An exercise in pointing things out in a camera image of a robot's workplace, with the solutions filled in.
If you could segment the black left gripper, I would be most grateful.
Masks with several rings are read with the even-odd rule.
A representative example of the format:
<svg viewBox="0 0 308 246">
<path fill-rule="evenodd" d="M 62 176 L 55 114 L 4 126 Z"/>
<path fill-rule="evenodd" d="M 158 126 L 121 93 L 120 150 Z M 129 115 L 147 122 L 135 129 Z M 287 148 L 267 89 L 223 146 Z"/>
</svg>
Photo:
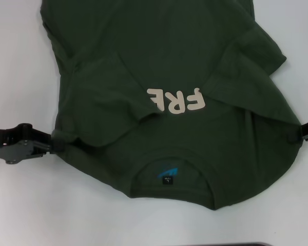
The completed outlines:
<svg viewBox="0 0 308 246">
<path fill-rule="evenodd" d="M 62 139 L 36 130 L 31 124 L 0 129 L 0 159 L 7 164 L 17 164 L 22 160 L 36 158 L 38 154 L 55 154 L 64 150 L 65 142 Z"/>
</svg>

